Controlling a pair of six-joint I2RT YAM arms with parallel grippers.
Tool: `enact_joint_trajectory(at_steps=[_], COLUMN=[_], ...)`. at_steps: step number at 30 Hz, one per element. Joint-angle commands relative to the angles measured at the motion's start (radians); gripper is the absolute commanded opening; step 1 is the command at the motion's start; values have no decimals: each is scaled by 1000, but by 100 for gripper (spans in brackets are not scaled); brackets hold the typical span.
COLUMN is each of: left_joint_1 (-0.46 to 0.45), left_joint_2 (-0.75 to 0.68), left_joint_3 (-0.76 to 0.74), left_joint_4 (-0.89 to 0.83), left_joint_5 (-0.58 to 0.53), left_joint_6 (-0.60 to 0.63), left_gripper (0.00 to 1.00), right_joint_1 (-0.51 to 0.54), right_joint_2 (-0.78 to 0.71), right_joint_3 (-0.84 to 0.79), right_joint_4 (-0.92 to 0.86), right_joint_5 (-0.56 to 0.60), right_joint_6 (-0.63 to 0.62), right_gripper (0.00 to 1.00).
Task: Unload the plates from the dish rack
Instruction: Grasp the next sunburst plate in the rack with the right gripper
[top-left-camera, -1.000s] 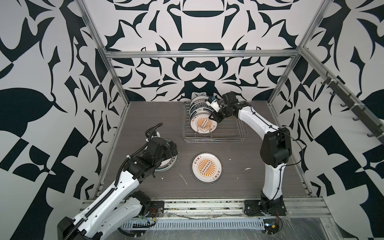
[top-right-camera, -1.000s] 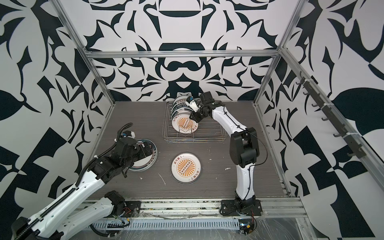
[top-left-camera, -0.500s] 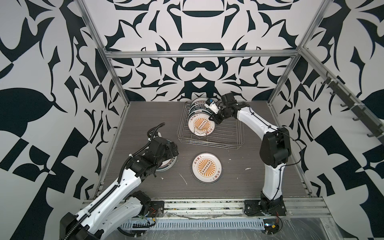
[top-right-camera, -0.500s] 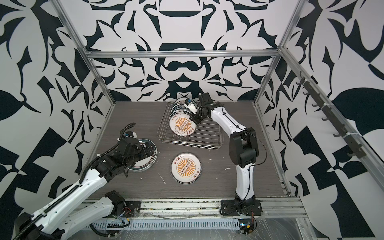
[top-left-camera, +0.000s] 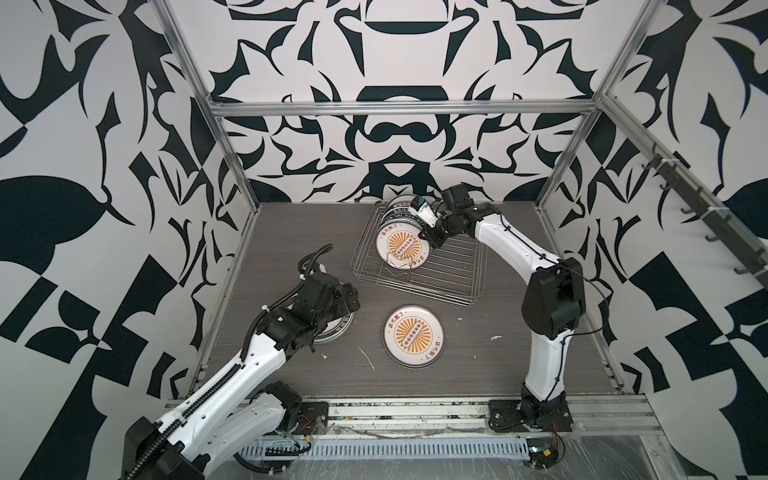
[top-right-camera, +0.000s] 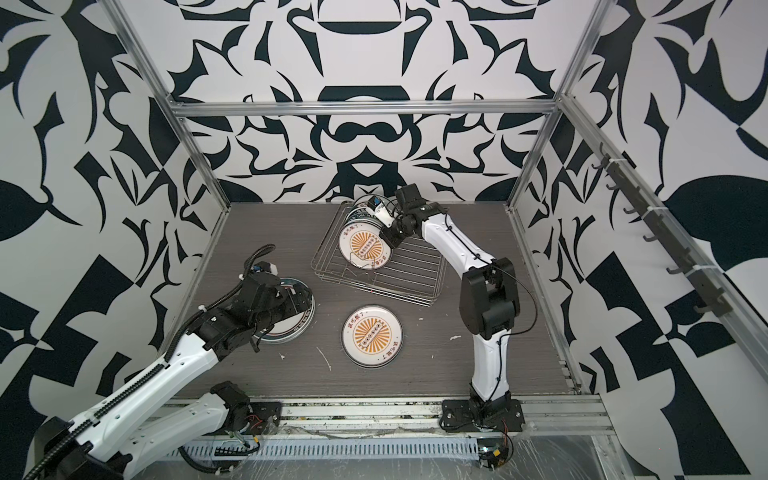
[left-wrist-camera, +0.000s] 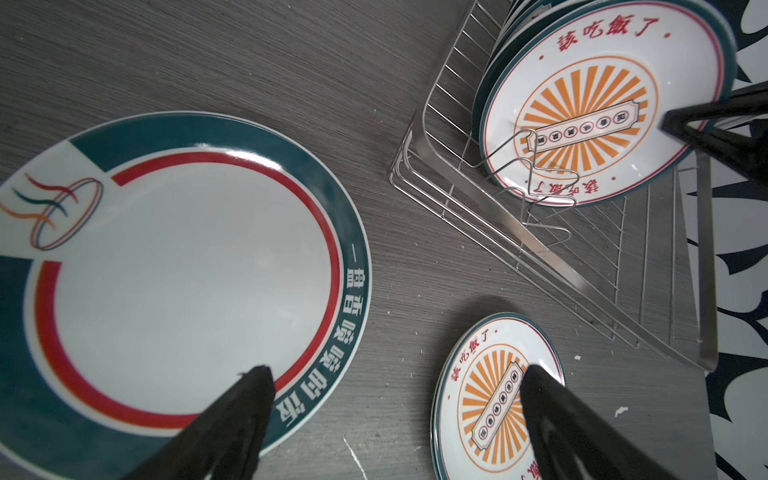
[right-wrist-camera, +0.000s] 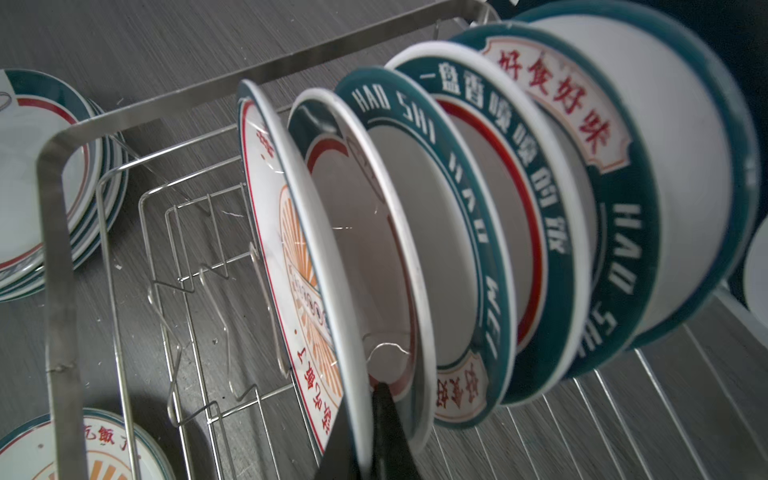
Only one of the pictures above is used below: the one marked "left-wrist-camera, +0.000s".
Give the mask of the white plate red green band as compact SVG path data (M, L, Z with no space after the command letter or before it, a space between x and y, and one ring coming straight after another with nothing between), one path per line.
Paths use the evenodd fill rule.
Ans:
M171 111L73 135L1 184L1 452L118 478L260 365L269 452L340 383L372 278L348 192L280 132Z

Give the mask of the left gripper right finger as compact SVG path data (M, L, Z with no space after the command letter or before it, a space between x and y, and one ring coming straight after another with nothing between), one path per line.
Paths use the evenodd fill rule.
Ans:
M543 367L522 377L520 396L543 479L672 479Z

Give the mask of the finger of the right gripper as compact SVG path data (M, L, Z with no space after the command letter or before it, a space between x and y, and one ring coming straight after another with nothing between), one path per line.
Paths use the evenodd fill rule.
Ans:
M726 100L670 110L661 129L749 180L767 184L767 84L738 89ZM716 120L750 124L745 136L714 125Z

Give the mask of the white plate orange sunburst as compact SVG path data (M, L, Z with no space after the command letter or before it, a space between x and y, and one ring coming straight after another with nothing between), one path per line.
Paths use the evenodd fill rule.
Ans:
M522 377L531 365L565 382L544 331L517 313L490 315L457 341L431 409L431 455L438 479L541 477L520 398Z

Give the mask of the wire dish rack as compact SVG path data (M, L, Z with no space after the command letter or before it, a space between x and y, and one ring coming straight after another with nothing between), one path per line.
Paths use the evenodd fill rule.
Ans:
M467 3L406 130L390 183L608 339L706 372L718 362L712 204L694 204L696 252L674 168L602 204L552 208L495 185L471 134L471 103L508 11Z

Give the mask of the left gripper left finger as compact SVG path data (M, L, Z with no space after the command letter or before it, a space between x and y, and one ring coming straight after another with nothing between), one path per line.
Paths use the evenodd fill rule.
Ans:
M270 422L271 369L256 366L127 479L251 479Z

